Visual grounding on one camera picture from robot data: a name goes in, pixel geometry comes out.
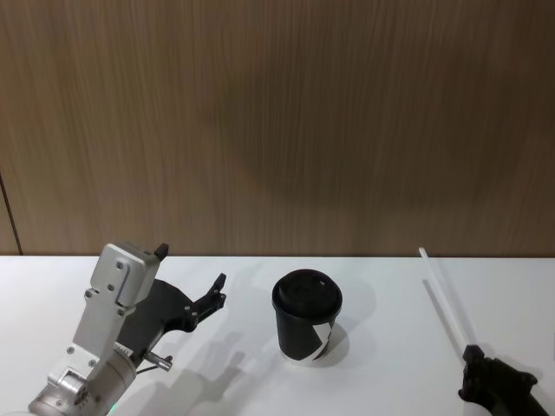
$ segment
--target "white tabletop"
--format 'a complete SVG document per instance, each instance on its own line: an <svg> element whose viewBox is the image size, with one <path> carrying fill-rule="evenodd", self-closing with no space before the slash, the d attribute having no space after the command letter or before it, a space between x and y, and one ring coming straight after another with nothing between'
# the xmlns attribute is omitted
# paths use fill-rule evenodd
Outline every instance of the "white tabletop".
<svg viewBox="0 0 555 416"><path fill-rule="evenodd" d="M0 257L0 414L23 410L73 337L96 257ZM539 378L555 415L555 260L432 259L488 355ZM279 353L271 288L289 271L321 270L343 292L332 349L318 367ZM457 391L463 365L426 286L420 258L169 257L158 278L196 299L220 272L224 309L155 352L170 373L141 374L116 416L485 415Z"/></svg>

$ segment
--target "white stick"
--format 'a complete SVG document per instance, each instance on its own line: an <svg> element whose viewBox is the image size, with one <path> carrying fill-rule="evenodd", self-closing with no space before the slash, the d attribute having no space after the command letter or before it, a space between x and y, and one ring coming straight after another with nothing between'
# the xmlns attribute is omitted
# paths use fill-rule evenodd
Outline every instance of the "white stick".
<svg viewBox="0 0 555 416"><path fill-rule="evenodd" d="M434 266L430 262L428 254L426 250L422 247L418 249L422 259L426 262L429 269L429 280L430 289L433 291L435 299L438 302L438 306L443 313L445 321L449 326L448 329L451 330L451 334L453 335L454 341L457 343L457 347L460 350L460 353L465 350L465 347L471 343L470 337L468 336L467 331L465 330L464 325L462 324L460 317L453 309L454 303L451 301L449 295L444 290L445 283L442 284L442 277L438 277L438 274L434 270Z"/></svg>

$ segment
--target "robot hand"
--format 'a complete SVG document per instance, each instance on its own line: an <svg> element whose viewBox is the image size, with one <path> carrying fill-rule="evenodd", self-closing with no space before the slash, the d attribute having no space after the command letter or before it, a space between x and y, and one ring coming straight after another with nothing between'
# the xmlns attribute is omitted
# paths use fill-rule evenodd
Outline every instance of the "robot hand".
<svg viewBox="0 0 555 416"><path fill-rule="evenodd" d="M29 404L31 416L103 416L150 361L169 371L171 360L152 352L167 332L193 332L221 309L225 275L192 302L179 289L155 280L169 247L153 254L131 244L108 244L96 264L87 306L73 342L48 375L47 386Z"/></svg>

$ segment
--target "black coffee cup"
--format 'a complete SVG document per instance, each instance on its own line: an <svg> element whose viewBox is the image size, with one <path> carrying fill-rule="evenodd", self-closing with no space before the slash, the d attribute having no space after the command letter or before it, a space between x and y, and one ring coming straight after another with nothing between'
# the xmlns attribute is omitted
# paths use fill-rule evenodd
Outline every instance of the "black coffee cup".
<svg viewBox="0 0 555 416"><path fill-rule="evenodd" d="M302 363L320 358L343 302L336 283L317 270L295 270L276 283L271 298L282 352Z"/></svg>

